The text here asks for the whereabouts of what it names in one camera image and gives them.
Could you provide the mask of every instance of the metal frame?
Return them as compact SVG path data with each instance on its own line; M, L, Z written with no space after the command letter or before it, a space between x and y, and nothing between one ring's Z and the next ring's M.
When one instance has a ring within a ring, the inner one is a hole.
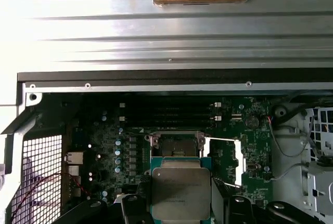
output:
M36 118L32 117L25 125L19 128L13 137L12 150L12 171L5 176L3 187L0 190L0 224L5 223L6 208L10 204L11 199L16 194L21 185L22 179L22 150L23 139L26 133L33 128L36 123Z

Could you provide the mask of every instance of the mounting hole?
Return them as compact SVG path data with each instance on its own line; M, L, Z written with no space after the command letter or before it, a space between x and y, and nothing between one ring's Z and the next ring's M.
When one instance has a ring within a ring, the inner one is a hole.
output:
M134 202L137 200L137 197L136 196L132 196L130 198L127 199L129 202Z
M287 114L287 108L284 106L276 106L274 109L274 115L276 117L282 117Z
M30 94L29 99L30 99L31 101L36 100L36 99L37 99L36 94Z

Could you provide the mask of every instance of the capacitor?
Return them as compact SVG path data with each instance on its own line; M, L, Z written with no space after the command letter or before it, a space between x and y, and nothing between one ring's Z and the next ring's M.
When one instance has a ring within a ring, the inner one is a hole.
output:
M117 140L116 140L116 145L117 145L117 146L120 146L120 145L121 145L121 140L120 140L120 139L117 139Z
M120 164L121 164L121 159L120 159L120 158L117 158L117 159L115 160L115 163L116 163L117 165L120 165Z
M114 172L116 172L116 173L119 173L121 171L121 167L120 166L118 166L118 167L116 167L115 169L114 169Z
M264 171L269 172L270 170L271 170L271 168L269 166L264 167Z

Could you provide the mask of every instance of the cable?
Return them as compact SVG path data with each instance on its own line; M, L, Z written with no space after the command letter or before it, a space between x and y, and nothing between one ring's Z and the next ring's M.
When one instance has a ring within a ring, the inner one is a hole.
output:
M303 163L296 163L296 164L292 165L290 168L288 168L286 171L284 171L280 176L271 178L271 181L278 181L278 180L282 179L283 177L285 177L290 171L292 171L296 167L308 168L308 166L303 164Z
M274 135L274 131L273 131L273 126L272 126L271 118L270 118L269 116L268 116L267 118L268 118L268 124L269 124L269 127L270 127L270 131L271 131L271 134L272 134L273 141L275 142L275 144L276 144L276 146L278 147L278 149L279 149L279 151L281 152L281 154L284 155L284 156L286 156L286 157L297 157L297 156L301 155L301 154L303 153L303 151L305 150L306 145L308 144L308 141L309 141L309 138L310 138L310 135L311 135L311 130L312 130L312 128L313 128L313 124L314 124L314 116L312 117L311 122L310 122L309 133L308 133L308 135L306 136L305 144L304 144L302 150L301 150L299 153L295 154L295 155L288 155L288 154L286 154L286 153L282 150L282 148L281 148L279 142L276 140L276 137L275 137L275 135Z
M45 181L46 179L52 177L52 176L60 176L60 175L69 175L72 180L76 183L76 185L87 195L90 195L80 184L79 182L70 174L70 173L54 173L50 176L44 177L43 179L37 181L35 183L35 185L25 194L25 196L23 197L23 199L21 200L21 202L19 203L19 205L17 206L16 210L14 211L14 213L12 214L11 218L10 218L10 222L12 223L12 221L14 220L18 210L21 209L23 203L26 201L26 199L28 198L28 196L31 194L31 192L34 191L35 188L38 187L39 184L41 184L41 182Z
M302 137L306 137L307 136L307 133L305 133L302 130L300 130L298 128L295 128L293 126L289 126L289 125L278 125L278 126L275 127L275 130L281 130L281 129L288 129L291 133L293 133L293 136L296 136L296 135L299 135L299 136L302 136ZM315 154L315 156L317 158L322 157L321 151L317 148L316 142L311 137L308 138L308 143L310 144L310 147L313 150L313 153Z

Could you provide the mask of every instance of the green circuit board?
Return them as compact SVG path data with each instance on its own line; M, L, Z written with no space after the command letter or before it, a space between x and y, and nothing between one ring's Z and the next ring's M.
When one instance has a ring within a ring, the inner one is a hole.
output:
M147 134L159 130L199 130L211 137L241 140L248 168L242 176L243 187L234 193L247 196L260 207L265 207L273 197L272 182L269 181L273 170L267 123L269 100L239 96L192 97L192 104L188 98L186 102L182 100L173 98L172 106L165 108L166 99L158 98L155 104L145 101L152 112L147 115L135 107L140 105L139 100L126 104L111 102L107 107L92 107L86 103L87 110L77 116L79 125L72 133L72 150L84 150L84 165L80 166L82 185L93 197L108 203L121 193L135 193L142 175L150 169ZM132 108L125 111L124 106ZM169 120L179 116L182 118L178 122ZM233 184L237 166L234 143L211 140L210 156L213 175Z

